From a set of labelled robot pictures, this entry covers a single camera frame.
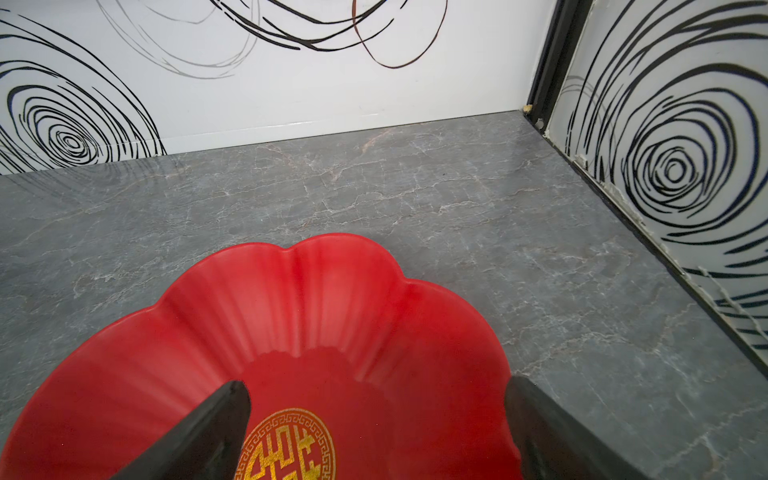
black trim strip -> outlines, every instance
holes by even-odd
[[[528,104],[527,115],[540,130],[549,123],[554,104],[571,66],[581,30],[587,22],[593,0],[558,0],[541,51]]]

black metal frame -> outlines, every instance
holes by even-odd
[[[549,24],[547,40],[536,69],[527,112],[539,130],[546,128],[558,100],[565,75],[587,22],[593,0],[558,0]]]
[[[225,383],[110,480],[232,478],[249,417],[246,386]]]
[[[509,380],[504,406],[526,480],[648,480],[528,378]]]

white wall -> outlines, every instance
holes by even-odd
[[[325,21],[351,18],[355,2],[284,3]],[[373,5],[359,0],[357,14]],[[227,7],[231,18],[224,14]],[[359,21],[363,37],[391,21],[366,42],[381,63],[412,60],[437,34],[418,61],[391,69],[373,61],[362,45],[328,52],[282,41],[299,47],[289,50],[256,38],[243,27],[261,32],[236,14],[275,31],[271,21],[302,38],[322,38],[352,26],[316,25],[270,0],[6,0],[2,8],[9,12],[0,12],[0,30],[14,38],[0,40],[0,59],[8,62],[0,70],[7,72],[18,62],[42,67],[35,67],[36,74],[17,69],[5,75],[0,93],[7,96],[19,84],[52,87],[17,92],[13,111],[0,111],[0,173],[518,109],[527,100],[553,7],[554,0],[385,0]],[[40,38],[47,43],[41,45]],[[339,48],[357,41],[354,30],[348,30],[314,45]],[[67,82],[77,87],[74,93]],[[86,113],[61,106],[67,101],[60,98],[73,94],[99,104]],[[19,116],[24,103],[32,97],[43,101],[39,97],[46,95],[58,99],[57,108],[78,113],[26,128],[32,120]],[[122,104],[110,105],[102,95],[116,96]],[[77,125],[102,114],[104,125],[85,130],[103,131],[110,118],[125,123],[121,117],[127,115],[139,118],[128,123],[142,124],[140,132],[104,134],[90,143],[80,138]],[[53,127],[67,130],[68,136],[48,138]],[[94,146],[124,141],[150,145],[128,152],[113,148],[111,155]]]
[[[768,2],[596,0],[548,136],[768,359]]]

gray marble surface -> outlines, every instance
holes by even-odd
[[[518,112],[12,175],[0,204],[0,442],[193,263],[342,231],[466,298],[649,475],[768,475],[768,381]]]

gold symbol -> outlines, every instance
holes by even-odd
[[[259,478],[335,480],[336,452],[323,422],[304,409],[280,410],[262,420],[243,443],[234,480]]]

